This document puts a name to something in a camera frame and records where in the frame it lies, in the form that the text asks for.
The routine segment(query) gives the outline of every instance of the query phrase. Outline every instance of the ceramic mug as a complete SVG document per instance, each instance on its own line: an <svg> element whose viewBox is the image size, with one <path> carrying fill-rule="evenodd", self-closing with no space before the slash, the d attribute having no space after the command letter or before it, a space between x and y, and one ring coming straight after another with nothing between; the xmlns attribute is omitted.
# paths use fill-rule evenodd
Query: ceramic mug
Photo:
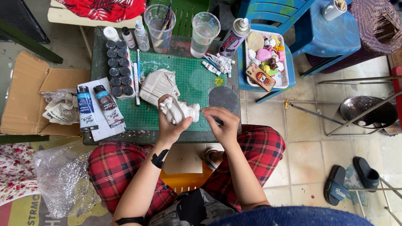
<svg viewBox="0 0 402 226"><path fill-rule="evenodd" d="M335 0L332 0L326 7L322 9L321 13L326 20L331 21L340 16L342 13L346 12L346 10L348 10L348 6L346 6L345 9L341 11L335 5Z"/></svg>

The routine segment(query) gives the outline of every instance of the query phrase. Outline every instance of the phone case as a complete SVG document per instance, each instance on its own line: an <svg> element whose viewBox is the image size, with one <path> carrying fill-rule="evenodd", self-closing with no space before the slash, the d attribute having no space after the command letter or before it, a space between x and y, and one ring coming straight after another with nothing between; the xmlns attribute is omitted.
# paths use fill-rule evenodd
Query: phone case
<svg viewBox="0 0 402 226"><path fill-rule="evenodd" d="M271 78L271 76L267 75L254 63L251 63L250 67L248 67L248 69L246 70L246 75L253 79L253 81L259 84L267 92L271 91L276 83L276 81Z"/></svg>

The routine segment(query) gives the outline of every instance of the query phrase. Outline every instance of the red tartan trousers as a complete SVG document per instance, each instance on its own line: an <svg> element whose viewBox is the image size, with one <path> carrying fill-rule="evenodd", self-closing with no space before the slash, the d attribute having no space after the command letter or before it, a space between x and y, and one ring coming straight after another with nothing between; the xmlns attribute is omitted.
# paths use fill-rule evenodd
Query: red tartan trousers
<svg viewBox="0 0 402 226"><path fill-rule="evenodd" d="M285 142L271 127L242 125L242 131L237 141L263 186L282 159ZM90 181L110 213L116 210L120 197L147 155L141 147L124 142L101 143L92 152L88 159ZM201 188L220 202L241 211L225 153L221 164ZM166 209L176 196L174 190L159 178L145 221Z"/></svg>

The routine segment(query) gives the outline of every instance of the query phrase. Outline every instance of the workbench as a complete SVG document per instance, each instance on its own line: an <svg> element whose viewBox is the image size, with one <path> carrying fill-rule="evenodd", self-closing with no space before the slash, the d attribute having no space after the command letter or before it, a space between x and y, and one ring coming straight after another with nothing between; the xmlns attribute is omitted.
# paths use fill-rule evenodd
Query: workbench
<svg viewBox="0 0 402 226"><path fill-rule="evenodd" d="M104 27L98 26L95 27L94 30L94 46L92 51L92 64L91 64L91 76L90 76L91 81L98 80L108 76L109 66L107 64L108 57L106 56L107 48L105 45L107 39L103 35L103 28ZM155 53L152 47L151 37L149 34L148 36L151 45L149 52ZM220 43L221 41L213 41L207 52L211 54L216 54ZM193 57L190 54L190 46L191 46L191 37L172 35L168 55ZM235 115L240 117L240 90L239 90L239 75L237 67L237 54L233 55L233 60L236 61L236 64L232 66L232 77L229 78L230 82L228 82L227 86L236 93L238 103ZM83 143L85 145L98 145L99 142L128 142L133 144L154 144L158 137L158 133L159 133L158 130L156 131L127 130L124 133L117 134L115 136L111 136L109 138L96 142L93 140L91 132L85 132ZM184 131L177 140L177 143L214 143L214 142L217 142L217 140L215 139L213 133L205 131Z"/></svg>

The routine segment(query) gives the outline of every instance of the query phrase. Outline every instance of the green chair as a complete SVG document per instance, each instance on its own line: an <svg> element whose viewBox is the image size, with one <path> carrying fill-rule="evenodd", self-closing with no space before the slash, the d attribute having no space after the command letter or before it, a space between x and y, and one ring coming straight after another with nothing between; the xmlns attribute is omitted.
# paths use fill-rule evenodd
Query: green chair
<svg viewBox="0 0 402 226"><path fill-rule="evenodd" d="M169 0L150 0L149 5L163 4L169 6ZM191 21L199 12L208 12L211 0L174 0L172 1L172 11L176 15L176 24L173 34L191 37L193 28Z"/></svg>

